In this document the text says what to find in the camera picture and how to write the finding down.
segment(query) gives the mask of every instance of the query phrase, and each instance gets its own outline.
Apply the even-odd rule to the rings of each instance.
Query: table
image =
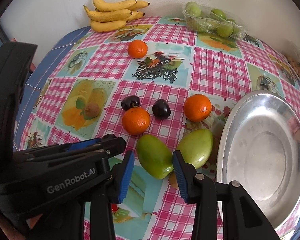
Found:
[[[148,45],[148,59],[132,59],[130,41]],[[156,71],[145,68],[147,60],[170,59],[178,68]],[[46,55],[26,83],[15,129],[14,149],[53,143],[76,142],[113,133],[123,137],[127,149],[135,150],[138,136],[121,126],[121,100],[137,95],[151,116],[145,133],[157,136],[173,151],[189,132],[207,128],[214,135],[214,147],[200,172],[215,177],[218,143],[223,126],[235,103],[258,89],[270,90],[285,98],[300,119],[300,80],[287,59],[251,36],[233,42],[213,34],[189,31],[176,17],[144,17],[118,31],[96,33],[90,27],[63,37]],[[203,122],[193,123],[183,114],[185,99],[196,93],[209,97],[213,108]],[[101,115],[82,120],[76,101],[85,104],[98,98]],[[165,99],[171,116],[154,118],[153,103]],[[113,158],[111,165],[122,156]],[[85,214],[85,239],[90,238],[90,211]],[[113,207],[117,239],[190,239],[194,205],[186,205],[167,178],[156,180],[140,166],[137,156],[127,198]],[[300,201],[288,220],[277,229],[280,237],[295,229]],[[218,239],[223,226],[218,216]]]

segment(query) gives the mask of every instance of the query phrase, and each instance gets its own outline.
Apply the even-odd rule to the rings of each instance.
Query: dark plum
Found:
[[[139,107],[140,106],[140,98],[137,96],[128,96],[122,99],[121,101],[121,108],[124,111],[129,110],[133,107]]]
[[[164,99],[159,99],[154,103],[152,106],[152,112],[156,118],[161,120],[167,119],[171,114],[170,107]]]

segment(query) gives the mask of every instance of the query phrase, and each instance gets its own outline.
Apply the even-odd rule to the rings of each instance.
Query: silver tray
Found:
[[[276,94],[254,91],[239,100],[224,127],[216,181],[239,181],[274,228],[300,198],[300,121]],[[218,203],[222,218],[222,205]]]

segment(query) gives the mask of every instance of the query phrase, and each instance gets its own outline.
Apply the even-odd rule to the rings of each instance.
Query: blue gripper pad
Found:
[[[181,165],[179,163],[179,160],[178,160],[177,155],[175,154],[175,152],[172,154],[172,164],[173,164],[174,172],[176,174],[180,195],[183,198],[183,200],[185,202],[187,202],[188,197],[189,197],[189,195],[188,195],[188,184],[187,184],[186,178],[183,174],[183,171],[181,169]]]
[[[73,151],[73,150],[78,150],[78,149],[81,149],[81,148],[85,148],[87,146],[96,144],[100,141],[101,141],[101,138],[94,138],[94,139],[85,140],[85,141],[82,141],[82,142],[77,142],[77,143],[72,144],[67,151]]]
[[[129,184],[130,184],[133,167],[134,167],[134,154],[133,154],[133,152],[131,152],[131,154],[129,156],[129,159],[128,159],[126,169],[124,170],[124,173],[123,173],[123,176],[122,176],[121,184],[120,184],[120,193],[119,193],[119,196],[118,196],[118,199],[119,199],[120,203],[122,203],[124,198],[127,196],[128,187],[129,187]]]

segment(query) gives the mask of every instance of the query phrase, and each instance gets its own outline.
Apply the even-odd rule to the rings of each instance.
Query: bunch of bananas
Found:
[[[103,0],[93,0],[95,11],[90,11],[83,6],[88,17],[90,26],[96,32],[109,32],[124,27],[127,22],[140,19],[145,14],[137,11],[147,7],[150,3],[141,0],[125,0],[117,3],[109,3]]]

